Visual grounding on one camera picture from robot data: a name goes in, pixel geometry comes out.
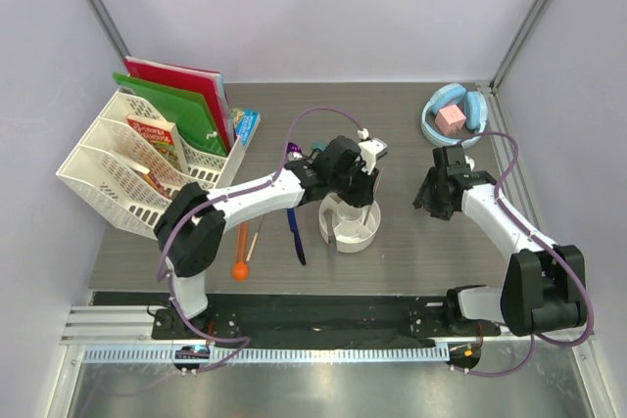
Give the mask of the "white round divided container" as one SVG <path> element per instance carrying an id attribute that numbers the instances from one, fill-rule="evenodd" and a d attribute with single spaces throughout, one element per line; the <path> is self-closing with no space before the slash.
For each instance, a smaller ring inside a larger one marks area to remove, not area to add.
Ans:
<path id="1" fill-rule="evenodd" d="M 333 211 L 333 223 L 337 239 L 337 252 L 355 254 L 367 249 L 373 242 L 381 223 L 381 211 L 377 202 L 371 210 L 367 228 L 363 227 L 362 219 L 367 209 L 354 208 L 342 201 L 336 194 L 327 195 L 318 209 L 318 227 L 320 235 L 327 244 L 327 229 L 324 213 Z"/>

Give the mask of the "orange chopstick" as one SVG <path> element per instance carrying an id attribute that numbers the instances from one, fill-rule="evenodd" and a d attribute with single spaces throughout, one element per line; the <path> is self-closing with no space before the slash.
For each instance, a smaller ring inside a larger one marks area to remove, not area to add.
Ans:
<path id="1" fill-rule="evenodd" d="M 237 233 L 237 246 L 236 246 L 236 259 L 235 262 L 241 262 L 243 260 L 243 253 L 245 251 L 245 245 L 246 245 L 246 224 L 245 223 L 241 223 L 238 226 L 238 233 Z"/>

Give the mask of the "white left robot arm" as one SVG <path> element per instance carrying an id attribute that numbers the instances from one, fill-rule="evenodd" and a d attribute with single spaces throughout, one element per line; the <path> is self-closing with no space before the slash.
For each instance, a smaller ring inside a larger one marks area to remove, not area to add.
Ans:
<path id="1" fill-rule="evenodd" d="M 175 328 L 189 339 L 207 331 L 205 271 L 214 262 L 224 233 L 329 194 L 356 209 L 373 204 L 377 164 L 387 151 L 388 145 L 377 138 L 356 142 L 338 136 L 308 156 L 288 144 L 285 161 L 275 173 L 209 191 L 197 183 L 184 185 L 153 229 L 161 250 L 158 278 L 169 279 L 177 309 Z"/>

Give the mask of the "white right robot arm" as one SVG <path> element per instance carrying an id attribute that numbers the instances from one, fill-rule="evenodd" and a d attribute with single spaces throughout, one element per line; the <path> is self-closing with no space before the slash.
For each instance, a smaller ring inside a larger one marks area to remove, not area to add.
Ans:
<path id="1" fill-rule="evenodd" d="M 585 261 L 573 245 L 560 246 L 538 231 L 501 194 L 490 173 L 474 171 L 460 145 L 436 148 L 433 165 L 413 201 L 430 216 L 456 212 L 473 220 L 507 262 L 500 288 L 466 286 L 447 292 L 442 311 L 448 331 L 467 333 L 478 320 L 504 324 L 512 334 L 546 334 L 584 325 L 588 308 Z"/>

